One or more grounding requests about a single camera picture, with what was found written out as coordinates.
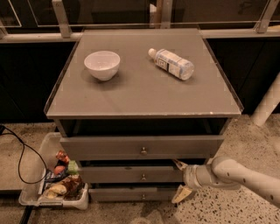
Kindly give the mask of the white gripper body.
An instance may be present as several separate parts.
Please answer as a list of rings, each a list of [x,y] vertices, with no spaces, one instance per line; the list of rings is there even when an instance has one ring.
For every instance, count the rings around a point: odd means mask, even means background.
[[[207,167],[205,165],[188,165],[183,171],[183,180],[190,189],[199,189],[207,185]]]

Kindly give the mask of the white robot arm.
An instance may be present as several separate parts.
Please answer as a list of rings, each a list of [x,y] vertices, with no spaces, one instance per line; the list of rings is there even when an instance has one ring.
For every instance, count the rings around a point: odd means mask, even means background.
[[[211,164],[203,165],[186,164],[177,159],[173,162],[182,171],[184,182],[173,196],[173,204],[185,200],[204,186],[220,189],[245,186],[270,204],[280,207],[280,179],[250,170],[230,157],[215,157]]]

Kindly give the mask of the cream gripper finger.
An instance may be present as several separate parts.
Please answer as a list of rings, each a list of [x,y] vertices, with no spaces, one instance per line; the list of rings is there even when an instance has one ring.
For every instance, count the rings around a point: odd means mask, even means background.
[[[173,204],[177,204],[187,198],[190,194],[192,193],[192,190],[185,186],[185,185],[180,185],[178,187],[178,190],[176,191],[175,195],[173,196],[171,202]]]
[[[177,159],[173,159],[173,163],[178,167],[179,170],[183,171],[187,166],[188,164],[180,161],[180,160],[177,160]]]

